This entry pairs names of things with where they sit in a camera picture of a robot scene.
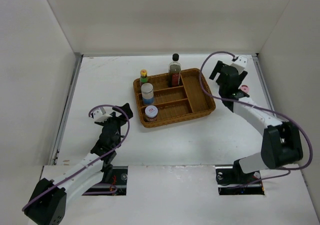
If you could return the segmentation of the red chili sauce bottle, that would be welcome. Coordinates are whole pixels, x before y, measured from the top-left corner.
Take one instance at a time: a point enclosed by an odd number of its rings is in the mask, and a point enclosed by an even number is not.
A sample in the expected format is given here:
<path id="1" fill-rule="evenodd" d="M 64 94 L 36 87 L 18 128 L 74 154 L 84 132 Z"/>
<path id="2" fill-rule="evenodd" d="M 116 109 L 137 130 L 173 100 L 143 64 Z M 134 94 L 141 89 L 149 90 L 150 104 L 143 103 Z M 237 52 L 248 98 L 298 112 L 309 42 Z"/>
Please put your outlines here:
<path id="1" fill-rule="evenodd" d="M 140 79 L 139 79 L 139 84 L 142 86 L 145 83 L 148 83 L 149 78 L 148 78 L 148 72 L 146 69 L 142 69 L 140 71 Z"/>

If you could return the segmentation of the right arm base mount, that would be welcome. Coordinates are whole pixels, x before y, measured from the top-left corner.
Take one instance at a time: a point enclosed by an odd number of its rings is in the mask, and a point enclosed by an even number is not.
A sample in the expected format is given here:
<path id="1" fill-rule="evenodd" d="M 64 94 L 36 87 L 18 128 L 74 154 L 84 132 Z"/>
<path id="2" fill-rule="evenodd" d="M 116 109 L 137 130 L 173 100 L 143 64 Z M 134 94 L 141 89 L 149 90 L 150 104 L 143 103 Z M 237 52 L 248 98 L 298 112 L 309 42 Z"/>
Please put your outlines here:
<path id="1" fill-rule="evenodd" d="M 221 196 L 265 195 L 259 171 L 236 175 L 231 166 L 218 166 L 215 171 Z"/>

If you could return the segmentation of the dark soy sauce bottle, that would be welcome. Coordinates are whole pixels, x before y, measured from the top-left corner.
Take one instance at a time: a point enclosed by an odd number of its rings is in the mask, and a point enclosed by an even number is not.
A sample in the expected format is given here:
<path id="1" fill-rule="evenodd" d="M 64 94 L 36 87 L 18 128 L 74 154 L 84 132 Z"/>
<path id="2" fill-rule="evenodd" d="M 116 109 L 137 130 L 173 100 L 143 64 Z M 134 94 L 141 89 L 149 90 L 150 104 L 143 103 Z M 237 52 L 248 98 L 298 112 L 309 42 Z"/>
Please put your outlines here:
<path id="1" fill-rule="evenodd" d="M 180 85 L 181 64 L 179 62 L 179 54 L 174 53 L 172 55 L 172 62 L 169 64 L 169 85 L 171 87 L 177 87 Z"/>

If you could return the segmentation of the silver lid blue jar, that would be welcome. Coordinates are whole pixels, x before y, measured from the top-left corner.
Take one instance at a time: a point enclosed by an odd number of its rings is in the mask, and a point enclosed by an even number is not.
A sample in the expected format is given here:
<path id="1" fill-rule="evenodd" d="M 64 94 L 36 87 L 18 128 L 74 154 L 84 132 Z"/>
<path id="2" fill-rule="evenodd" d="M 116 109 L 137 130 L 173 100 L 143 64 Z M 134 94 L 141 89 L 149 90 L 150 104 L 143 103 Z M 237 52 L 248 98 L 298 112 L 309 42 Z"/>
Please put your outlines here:
<path id="1" fill-rule="evenodd" d="M 154 103 L 154 87 L 151 83 L 144 83 L 141 86 L 142 102 L 144 105 L 152 105 Z"/>

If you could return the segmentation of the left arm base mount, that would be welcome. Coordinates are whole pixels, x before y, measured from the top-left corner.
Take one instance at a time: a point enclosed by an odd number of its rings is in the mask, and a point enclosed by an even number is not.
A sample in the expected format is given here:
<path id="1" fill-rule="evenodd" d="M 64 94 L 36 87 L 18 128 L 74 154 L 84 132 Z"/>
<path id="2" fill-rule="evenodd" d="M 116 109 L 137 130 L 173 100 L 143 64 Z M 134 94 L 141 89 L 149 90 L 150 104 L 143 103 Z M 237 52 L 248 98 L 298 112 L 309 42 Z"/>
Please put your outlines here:
<path id="1" fill-rule="evenodd" d="M 84 196 L 125 196 L 127 194 L 129 168 L 112 166 L 104 173 L 102 181 L 88 189 Z"/>

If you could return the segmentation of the red label spice jar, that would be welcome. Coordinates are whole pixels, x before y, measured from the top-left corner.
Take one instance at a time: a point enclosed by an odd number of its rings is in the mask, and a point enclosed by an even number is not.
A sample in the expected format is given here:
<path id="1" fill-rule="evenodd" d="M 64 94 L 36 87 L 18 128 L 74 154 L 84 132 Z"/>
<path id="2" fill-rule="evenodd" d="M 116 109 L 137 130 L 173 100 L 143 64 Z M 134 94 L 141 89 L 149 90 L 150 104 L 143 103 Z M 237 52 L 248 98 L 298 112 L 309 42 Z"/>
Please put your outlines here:
<path id="1" fill-rule="evenodd" d="M 147 122 L 155 122 L 158 117 L 158 108 L 154 105 L 148 105 L 145 110 L 145 119 Z"/>

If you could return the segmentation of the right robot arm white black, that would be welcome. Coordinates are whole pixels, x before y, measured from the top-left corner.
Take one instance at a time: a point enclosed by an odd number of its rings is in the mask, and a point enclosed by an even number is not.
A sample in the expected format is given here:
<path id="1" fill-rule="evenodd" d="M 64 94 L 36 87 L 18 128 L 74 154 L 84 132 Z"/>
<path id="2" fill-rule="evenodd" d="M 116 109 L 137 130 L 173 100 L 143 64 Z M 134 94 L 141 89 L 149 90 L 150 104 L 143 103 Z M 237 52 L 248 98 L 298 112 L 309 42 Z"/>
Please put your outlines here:
<path id="1" fill-rule="evenodd" d="M 258 110 L 250 96 L 240 89 L 248 73 L 218 61 L 210 79 L 216 79 L 222 103 L 233 113 L 251 124 L 262 136 L 261 150 L 253 155 L 235 160 L 231 169 L 221 170 L 218 183 L 244 185 L 258 180 L 255 173 L 273 170 L 303 158 L 300 132 L 296 125 L 282 121 Z"/>

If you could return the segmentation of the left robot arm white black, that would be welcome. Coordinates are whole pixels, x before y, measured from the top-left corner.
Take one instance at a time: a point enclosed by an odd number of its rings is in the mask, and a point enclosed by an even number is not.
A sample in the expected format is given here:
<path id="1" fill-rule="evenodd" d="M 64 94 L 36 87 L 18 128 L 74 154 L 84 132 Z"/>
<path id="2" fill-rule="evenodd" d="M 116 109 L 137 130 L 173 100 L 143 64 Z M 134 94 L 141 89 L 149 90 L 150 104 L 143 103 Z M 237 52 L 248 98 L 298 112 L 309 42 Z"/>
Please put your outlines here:
<path id="1" fill-rule="evenodd" d="M 106 105 L 98 105 L 89 112 L 95 124 L 102 127 L 101 134 L 90 152 L 74 167 L 56 178 L 42 178 L 35 186 L 29 202 L 22 212 L 37 225 L 58 225 L 65 216 L 69 205 L 87 194 L 88 190 L 100 183 L 112 180 L 111 162 L 127 138 L 121 134 L 123 125 L 130 125 L 133 112 L 128 103 L 111 105 L 113 112 L 104 112 Z"/>

